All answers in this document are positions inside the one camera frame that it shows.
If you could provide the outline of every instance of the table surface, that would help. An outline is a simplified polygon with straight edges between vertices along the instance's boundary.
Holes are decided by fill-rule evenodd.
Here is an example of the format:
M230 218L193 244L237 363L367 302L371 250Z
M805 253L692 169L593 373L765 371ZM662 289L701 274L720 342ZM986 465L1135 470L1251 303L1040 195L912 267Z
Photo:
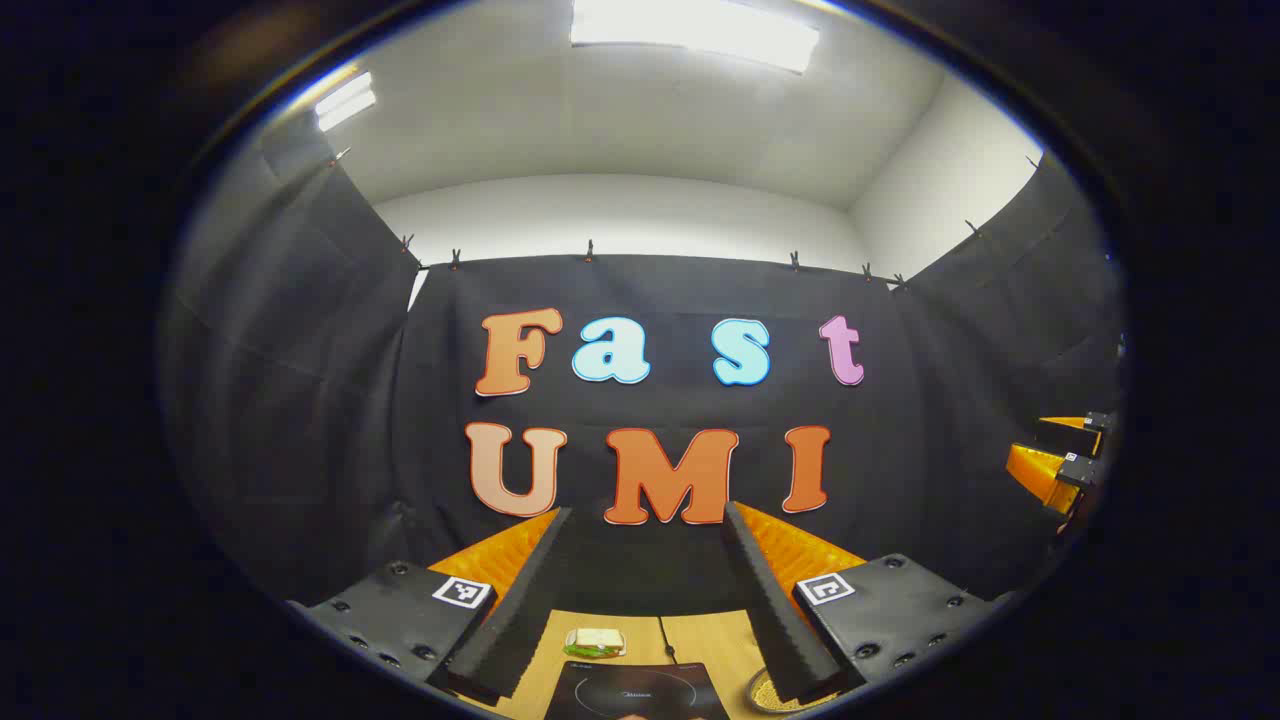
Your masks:
M667 628L667 639L676 648L677 661L701 662L707 666L716 694L719 696L724 711L732 720L781 717L753 708L746 700L746 685L764 667L764 659L760 657L760 648L755 644L751 623L745 611L663 616L662 623ZM616 628L627 641L627 653L611 660L585 660L566 655L564 635L575 628ZM462 700L515 720L543 720L566 660L604 665L666 665L671 659L663 651L663 644L657 618L585 615L553 610L538 642L534 659L512 697L499 700L497 707L466 697Z

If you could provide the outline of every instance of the induction cooktop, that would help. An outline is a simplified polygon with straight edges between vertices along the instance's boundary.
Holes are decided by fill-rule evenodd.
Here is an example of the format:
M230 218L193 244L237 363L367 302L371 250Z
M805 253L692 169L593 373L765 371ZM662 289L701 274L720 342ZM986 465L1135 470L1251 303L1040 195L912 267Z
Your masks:
M701 662L564 662L547 720L728 720Z

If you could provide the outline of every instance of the white wall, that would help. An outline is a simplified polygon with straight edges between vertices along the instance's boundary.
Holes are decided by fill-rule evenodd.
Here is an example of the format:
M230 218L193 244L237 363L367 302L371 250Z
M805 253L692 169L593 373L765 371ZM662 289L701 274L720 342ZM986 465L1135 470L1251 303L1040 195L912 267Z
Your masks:
M969 237L1021 190L1043 151L955 77L850 209L872 272L910 278Z
M376 205L424 264L595 252L689 255L861 272L846 213L731 184L650 176L538 176L460 184Z

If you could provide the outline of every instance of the orange letter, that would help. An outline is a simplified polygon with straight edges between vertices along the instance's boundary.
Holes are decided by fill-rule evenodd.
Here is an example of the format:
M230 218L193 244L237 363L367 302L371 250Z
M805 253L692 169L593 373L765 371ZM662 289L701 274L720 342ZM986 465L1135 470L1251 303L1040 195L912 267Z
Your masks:
M516 518L532 518L552 509L556 502L556 461L568 436L550 428L525 430L525 445L534 454L534 483L529 495L515 495L502 484L502 452L511 439L511 430L493 423L471 423L465 432L471 439L471 489L480 502Z
M782 501L782 510L804 512L827 505L822 492L822 447L831 439L831 430L820 425L804 425L787 430L791 446L791 495Z
M547 337L543 329L556 334L564 327L559 310L545 307L508 315L489 315L480 323L489 331L489 348L485 351L484 377L476 380L476 395L520 395L529 389L529 378L520 374L520 359L532 370L543 364ZM530 328L525 337L520 331Z
M680 519L690 525L724 521L728 502L728 461L737 447L732 430L703 430L694 436L689 450L673 470L667 454L650 430L625 428L604 439L618 454L618 487L613 507L604 511L614 525L643 525L649 512L640 507L640 491L663 523L671 521L692 492Z

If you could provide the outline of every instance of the black fabric backdrop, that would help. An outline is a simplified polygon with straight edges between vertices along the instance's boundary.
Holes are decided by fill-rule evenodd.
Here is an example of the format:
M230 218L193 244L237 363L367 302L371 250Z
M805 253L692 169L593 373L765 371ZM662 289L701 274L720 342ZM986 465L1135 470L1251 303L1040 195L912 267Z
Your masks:
M730 497L852 552L902 552L995 596L1041 560L1053 524L1004 470L1034 418L1119 402L1116 286L1101 233L1048 156L978 237L890 292L835 270L696 258L572 256L434 266L406 315L416 263L308 122L227 174L174 277L161 380L172 442L210 530L260 585L305 603L380 562L428 564L520 519L474 496L474 420L507 425L504 480L527 488L529 427L568 434L557 503L576 507L580 569L561 607L691 614L737 607L716 527L608 525L604 436L653 429L678 461L699 429L740 436ZM520 396L480 398L485 315L557 307ZM861 336L858 387L832 375L818 327ZM588 383L570 357L595 318L646 331L650 375ZM769 377L723 387L712 327L763 322ZM783 433L822 424L828 503L782 514Z

